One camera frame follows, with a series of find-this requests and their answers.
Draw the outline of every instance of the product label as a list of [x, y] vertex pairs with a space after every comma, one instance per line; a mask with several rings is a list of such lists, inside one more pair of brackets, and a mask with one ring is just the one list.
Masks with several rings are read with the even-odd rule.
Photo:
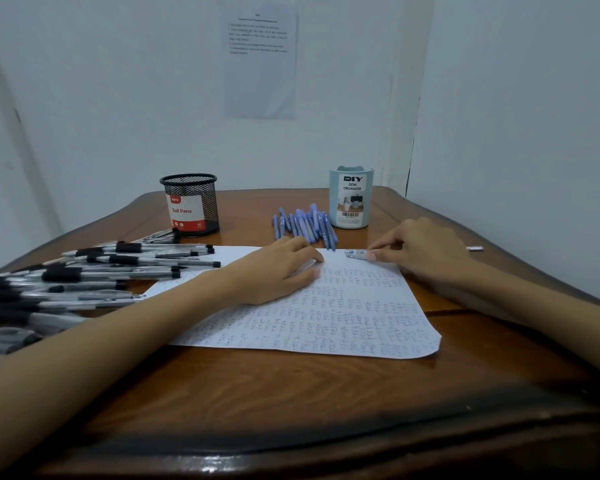
[[362, 227], [366, 202], [362, 195], [367, 188], [366, 175], [340, 175], [338, 183], [338, 207], [336, 222], [339, 227], [356, 229]]
[[207, 230], [200, 195], [169, 195], [167, 205], [171, 224], [184, 232]]

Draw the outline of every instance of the black mesh pen holder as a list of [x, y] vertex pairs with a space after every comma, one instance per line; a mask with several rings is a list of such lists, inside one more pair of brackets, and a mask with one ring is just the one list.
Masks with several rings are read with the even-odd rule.
[[160, 179], [167, 194], [171, 225], [185, 237], [220, 230], [216, 204], [215, 175], [181, 173]]

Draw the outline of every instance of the wood grain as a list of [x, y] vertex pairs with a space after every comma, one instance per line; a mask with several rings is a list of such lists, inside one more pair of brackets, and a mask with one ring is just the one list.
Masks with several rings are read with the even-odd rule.
[[[326, 189], [218, 192], [221, 231], [199, 241], [269, 244], [280, 206], [325, 209], [327, 198]], [[336, 230], [339, 247], [364, 248], [401, 219], [426, 215], [484, 246], [480, 259], [581, 294], [384, 187], [374, 188], [370, 212], [367, 228]], [[145, 194], [8, 268], [168, 225], [164, 193]], [[600, 438], [597, 372], [532, 330], [409, 285], [442, 334], [437, 354], [389, 360], [163, 347], [16, 468], [53, 476], [380, 478], [547, 441]]]

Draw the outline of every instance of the sheet of paper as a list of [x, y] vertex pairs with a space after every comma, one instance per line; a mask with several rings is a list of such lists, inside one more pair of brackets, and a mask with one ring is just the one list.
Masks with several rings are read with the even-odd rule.
[[[214, 259], [226, 265], [256, 249], [217, 246]], [[396, 266], [347, 258], [343, 250], [320, 252], [320, 278], [307, 288], [266, 305], [224, 310], [172, 344], [400, 359], [438, 350], [440, 334]], [[214, 272], [186, 271], [179, 280], [156, 283], [146, 295]]]
[[292, 120], [296, 106], [296, 7], [219, 0], [225, 115]]

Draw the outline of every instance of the light blue pen holder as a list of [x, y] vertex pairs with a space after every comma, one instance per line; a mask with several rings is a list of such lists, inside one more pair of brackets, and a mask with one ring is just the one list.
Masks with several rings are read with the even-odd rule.
[[329, 170], [329, 218], [342, 229], [360, 229], [369, 224], [374, 171], [361, 166], [339, 166]]

